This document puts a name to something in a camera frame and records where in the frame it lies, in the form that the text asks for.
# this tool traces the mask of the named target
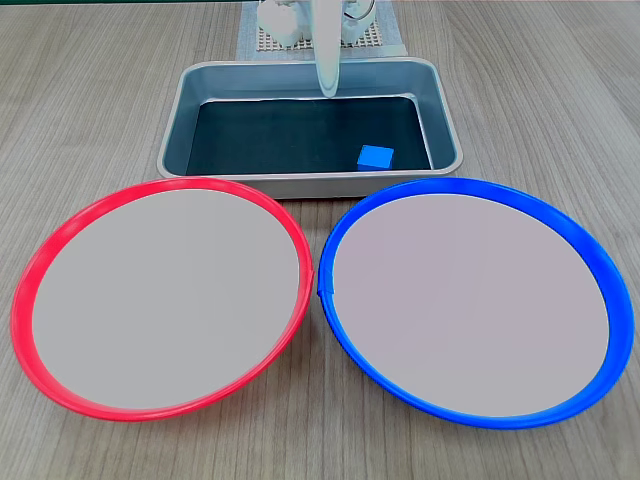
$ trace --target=wood grain surface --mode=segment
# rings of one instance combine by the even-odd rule
[[[640,311],[640,4],[400,2],[439,69],[464,164],[559,207],[610,252]],[[578,417],[522,432],[457,426],[384,393],[317,298],[247,388],[184,417],[69,413],[22,373],[8,321],[22,270],[63,221],[158,177],[180,73],[232,60],[240,4],[0,7],[0,479],[640,478],[640,363]],[[287,202],[317,264],[352,201]]]

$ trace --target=silver tray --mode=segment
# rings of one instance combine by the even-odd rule
[[[410,98],[420,121],[430,169],[373,172],[218,175],[276,199],[363,197],[381,188],[446,175],[462,152],[436,68],[410,57],[345,59],[336,98]],[[200,106],[215,101],[322,98],[312,61],[207,62],[180,77],[157,166],[163,177],[186,176]]]

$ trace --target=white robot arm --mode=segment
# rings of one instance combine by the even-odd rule
[[[265,0],[258,6],[258,25],[284,47],[312,40],[320,88],[333,97],[341,42],[355,43],[375,15],[375,0]]]

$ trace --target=blue cube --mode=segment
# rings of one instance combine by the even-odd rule
[[[358,170],[389,170],[392,158],[393,148],[365,145],[360,152],[360,158],[358,158]]]

